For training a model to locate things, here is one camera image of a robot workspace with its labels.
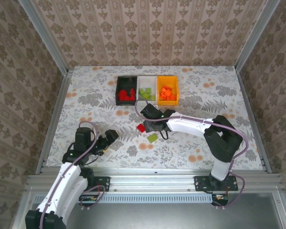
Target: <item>table surface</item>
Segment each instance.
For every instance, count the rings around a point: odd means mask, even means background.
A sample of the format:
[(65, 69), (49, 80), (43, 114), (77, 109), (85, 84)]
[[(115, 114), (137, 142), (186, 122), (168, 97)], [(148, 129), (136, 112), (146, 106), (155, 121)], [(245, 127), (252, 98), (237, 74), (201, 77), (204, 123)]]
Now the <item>table surface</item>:
[[(101, 135), (108, 129), (114, 129), (120, 135), (91, 167), (212, 168), (214, 157), (202, 138), (170, 132), (169, 139), (163, 140), (157, 133), (159, 139), (150, 144), (147, 137), (154, 132), (141, 134), (136, 129), (143, 120), (136, 115), (134, 107), (115, 105), (119, 75), (177, 75), (180, 98), (174, 110), (200, 118), (226, 116), (247, 136), (250, 144), (233, 168), (263, 169), (233, 66), (76, 67), (47, 159), (48, 166), (61, 165), (63, 154), (74, 141), (78, 123), (88, 120), (97, 124)], [(138, 108), (143, 109), (144, 102), (139, 102)]]

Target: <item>wall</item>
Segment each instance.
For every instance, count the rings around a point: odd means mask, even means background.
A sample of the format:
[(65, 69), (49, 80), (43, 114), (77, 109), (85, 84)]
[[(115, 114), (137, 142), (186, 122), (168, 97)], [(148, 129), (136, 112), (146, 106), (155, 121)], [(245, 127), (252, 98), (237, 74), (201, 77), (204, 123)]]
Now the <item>wall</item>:
[(35, 173), (61, 80), (17, 0), (0, 0), (0, 229)]
[(234, 65), (266, 0), (33, 0), (69, 67)]
[(241, 75), (273, 172), (286, 189), (286, 0), (281, 0)]

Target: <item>green lego brick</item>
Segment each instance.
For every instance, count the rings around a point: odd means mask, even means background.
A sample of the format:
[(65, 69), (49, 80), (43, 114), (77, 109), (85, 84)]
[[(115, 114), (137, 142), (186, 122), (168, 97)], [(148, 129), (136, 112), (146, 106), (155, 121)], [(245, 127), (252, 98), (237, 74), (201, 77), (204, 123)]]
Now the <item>green lego brick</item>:
[(145, 92), (148, 93), (148, 94), (150, 94), (150, 93), (152, 92), (152, 90), (151, 90), (150, 87), (148, 87), (148, 88), (145, 89)]
[(140, 88), (140, 89), (139, 89), (139, 92), (140, 92), (141, 95), (143, 95), (143, 94), (144, 94), (144, 89), (143, 89), (143, 88)]
[(147, 140), (150, 142), (150, 143), (153, 143), (155, 140), (158, 139), (158, 136), (157, 134), (153, 134), (153, 135), (150, 135), (149, 137), (147, 137)]
[(145, 92), (145, 93), (142, 95), (142, 97), (145, 98), (145, 99), (149, 99), (149, 94)]

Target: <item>red lego brick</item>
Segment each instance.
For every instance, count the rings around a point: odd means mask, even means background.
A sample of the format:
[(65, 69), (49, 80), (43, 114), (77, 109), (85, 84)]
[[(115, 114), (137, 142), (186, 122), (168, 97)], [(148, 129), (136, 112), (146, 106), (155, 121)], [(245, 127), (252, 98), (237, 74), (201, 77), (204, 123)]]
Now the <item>red lego brick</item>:
[(144, 125), (142, 125), (142, 124), (138, 125), (138, 126), (137, 126), (137, 129), (138, 129), (141, 133), (143, 133), (143, 132), (145, 131), (145, 127), (144, 127)]

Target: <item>purple cable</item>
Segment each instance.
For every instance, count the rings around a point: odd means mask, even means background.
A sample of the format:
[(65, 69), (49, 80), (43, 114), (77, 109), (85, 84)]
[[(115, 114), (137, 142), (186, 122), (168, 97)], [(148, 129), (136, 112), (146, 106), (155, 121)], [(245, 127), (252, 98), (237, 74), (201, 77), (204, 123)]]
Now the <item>purple cable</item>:
[(234, 204), (234, 203), (239, 199), (239, 197), (242, 195), (242, 193), (243, 193), (243, 191), (244, 191), (244, 189), (245, 189), (245, 179), (242, 178), (242, 177), (239, 176), (239, 175), (236, 175), (236, 174), (232, 173), (232, 172), (231, 172), (231, 169), (232, 169), (232, 166), (233, 166), (233, 163), (234, 163), (235, 159), (236, 159), (237, 157), (241, 156), (241, 155), (242, 155), (244, 152), (246, 152), (247, 149), (249, 148), (249, 141), (248, 141), (247, 137), (246, 137), (242, 132), (240, 132), (240, 131), (238, 131), (238, 130), (236, 130), (236, 129), (234, 129), (234, 128), (231, 128), (231, 127), (228, 127), (228, 126), (225, 126), (225, 125), (221, 125), (221, 124), (217, 124), (217, 123), (213, 123), (213, 122), (209, 122), (209, 121), (205, 121), (205, 120), (201, 120), (201, 119), (199, 119), (199, 118), (185, 117), (185, 116), (173, 116), (173, 117), (159, 118), (159, 119), (149, 119), (149, 118), (145, 118), (143, 115), (141, 115), (141, 114), (138, 112), (137, 104), (138, 104), (139, 101), (146, 101), (146, 100), (138, 99), (138, 100), (135, 102), (135, 104), (134, 104), (135, 112), (137, 113), (137, 115), (138, 115), (140, 118), (142, 118), (142, 119), (144, 119), (144, 120), (146, 120), (146, 121), (158, 122), (158, 121), (166, 121), (166, 120), (170, 120), (170, 119), (186, 119), (186, 120), (190, 120), (190, 121), (194, 121), (194, 122), (205, 123), (205, 124), (214, 125), (214, 126), (217, 126), (217, 127), (220, 127), (220, 128), (224, 128), (224, 129), (233, 131), (234, 133), (240, 135), (240, 136), (243, 138), (243, 140), (245, 141), (245, 148), (244, 148), (240, 153), (238, 153), (238, 154), (236, 154), (234, 157), (232, 157), (232, 161), (231, 161), (231, 164), (230, 164), (230, 167), (229, 167), (229, 172), (230, 172), (233, 176), (238, 177), (238, 178), (240, 178), (240, 179), (243, 181), (243, 186), (242, 186), (242, 188), (240, 189), (239, 194), (237, 195), (237, 197), (235, 198), (235, 200), (234, 200), (232, 203), (226, 205), (225, 207), (229, 207), (229, 206), (231, 206), (232, 204)]
[[(104, 185), (97, 185), (97, 186), (94, 186), (94, 187), (88, 189), (87, 191), (84, 191), (84, 192), (83, 192), (83, 194), (85, 194), (85, 193), (87, 193), (87, 192), (91, 192), (92, 190), (94, 190), (94, 189), (96, 189), (96, 188), (98, 188), (98, 187), (101, 187), (101, 188), (103, 189), (103, 192), (102, 192), (100, 198), (98, 198), (98, 199), (95, 201), (95, 203), (91, 205), (91, 208), (95, 207), (95, 205), (96, 205), (98, 202), (100, 202), (100, 200), (103, 198), (103, 196), (104, 196), (104, 194), (105, 194), (106, 188), (105, 188)], [(82, 197), (82, 198), (81, 198), (80, 206), (81, 206), (82, 208), (84, 207), (84, 206), (82, 205), (82, 200), (85, 199), (85, 198), (87, 198), (87, 197), (85, 196), (85, 197)]]
[(63, 174), (62, 174), (61, 177), (59, 178), (59, 180), (58, 180), (56, 186), (54, 187), (54, 189), (53, 189), (51, 195), (49, 196), (48, 202), (46, 203), (46, 205), (45, 205), (45, 207), (44, 207), (44, 210), (43, 210), (43, 212), (42, 212), (42, 214), (41, 214), (40, 223), (39, 223), (39, 228), (40, 228), (40, 229), (43, 228), (43, 219), (44, 219), (44, 216), (45, 216), (45, 214), (46, 214), (46, 211), (47, 211), (47, 209), (48, 209), (48, 207), (49, 207), (49, 205), (50, 205), (50, 202), (51, 202), (51, 200), (52, 200), (52, 198), (53, 198), (53, 196), (54, 196), (54, 194), (55, 194), (55, 192), (56, 192), (56, 190), (57, 190), (59, 184), (61, 183), (62, 179), (63, 179), (64, 176), (67, 174), (67, 172), (70, 170), (70, 168), (71, 168), (73, 165), (75, 165), (75, 163), (77, 163), (77, 162), (78, 162), (79, 160), (81, 160), (84, 156), (86, 156), (87, 153), (89, 153), (89, 151), (94, 147), (94, 145), (95, 145), (95, 143), (96, 143), (96, 141), (97, 141), (98, 132), (97, 132), (97, 127), (95, 126), (95, 124), (92, 123), (92, 122), (89, 122), (89, 121), (82, 121), (82, 122), (79, 123), (78, 127), (81, 127), (81, 124), (82, 124), (82, 123), (90, 123), (90, 124), (94, 127), (94, 129), (95, 129), (95, 138), (94, 138), (94, 141), (93, 141), (92, 145), (91, 145), (80, 157), (78, 157), (75, 161), (72, 162), (72, 164), (70, 164), (70, 165), (67, 167), (67, 169), (63, 172)]

